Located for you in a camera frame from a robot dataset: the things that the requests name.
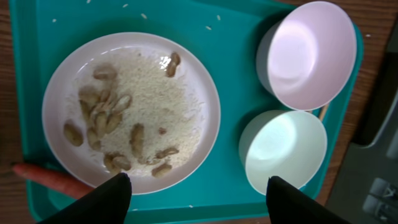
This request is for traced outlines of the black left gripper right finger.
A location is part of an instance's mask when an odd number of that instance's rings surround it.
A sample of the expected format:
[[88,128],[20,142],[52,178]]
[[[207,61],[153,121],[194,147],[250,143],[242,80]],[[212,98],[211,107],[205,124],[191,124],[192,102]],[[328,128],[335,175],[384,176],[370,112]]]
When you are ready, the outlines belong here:
[[279,176],[268,179],[266,205],[272,224],[349,224]]

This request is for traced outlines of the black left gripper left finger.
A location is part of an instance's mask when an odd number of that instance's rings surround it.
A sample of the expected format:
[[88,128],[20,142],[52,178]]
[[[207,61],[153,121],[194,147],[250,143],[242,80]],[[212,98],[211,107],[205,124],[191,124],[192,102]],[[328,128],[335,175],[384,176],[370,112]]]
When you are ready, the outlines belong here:
[[132,195],[130,178],[119,173],[40,224],[123,223]]

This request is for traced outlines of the white bowl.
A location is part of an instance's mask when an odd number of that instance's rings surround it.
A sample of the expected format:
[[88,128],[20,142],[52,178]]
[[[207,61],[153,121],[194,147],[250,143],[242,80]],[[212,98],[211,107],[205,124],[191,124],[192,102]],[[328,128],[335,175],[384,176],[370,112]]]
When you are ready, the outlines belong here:
[[239,157],[250,186],[267,194],[268,179],[279,176],[296,189],[320,169],[328,138],[323,123],[305,111],[266,111],[253,118],[239,140]]

